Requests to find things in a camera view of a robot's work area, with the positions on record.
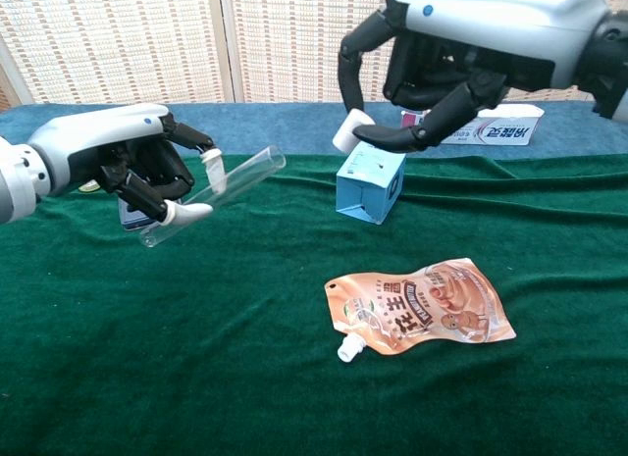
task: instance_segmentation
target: juice pouch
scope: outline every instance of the juice pouch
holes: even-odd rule
[[[468,258],[410,275],[362,273],[325,284],[334,329],[347,334],[339,357],[351,361],[365,345],[384,355],[422,341],[482,343],[514,338],[489,281]]]

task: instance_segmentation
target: beige folding screen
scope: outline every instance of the beige folding screen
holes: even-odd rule
[[[340,41],[383,3],[0,0],[0,109],[29,102],[340,101]],[[391,48],[365,56],[367,100],[383,99]],[[573,88],[509,95],[587,96]]]

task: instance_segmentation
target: green cloth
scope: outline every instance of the green cloth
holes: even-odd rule
[[[408,160],[381,226],[340,165],[153,249],[102,192],[0,227],[0,454],[627,454],[628,156]],[[338,359],[327,280],[461,257],[517,338]]]

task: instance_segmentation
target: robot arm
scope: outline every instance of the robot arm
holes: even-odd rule
[[[224,189],[221,151],[207,135],[176,123],[168,108],[139,104],[56,118],[27,144],[0,140],[0,224],[31,214],[44,196],[91,179],[162,224],[188,224],[211,213],[175,203],[194,179],[172,143],[195,149],[213,189]]]
[[[577,84],[605,118],[628,121],[628,14],[605,0],[387,0],[340,46],[347,111],[363,109],[362,53],[394,38],[384,96],[430,113],[416,127],[358,126],[353,134],[392,152],[438,145],[494,108],[509,88]]]

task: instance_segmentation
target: light blue milk carton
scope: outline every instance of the light blue milk carton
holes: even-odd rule
[[[336,211],[381,224],[403,185],[405,154],[360,142],[336,174]]]

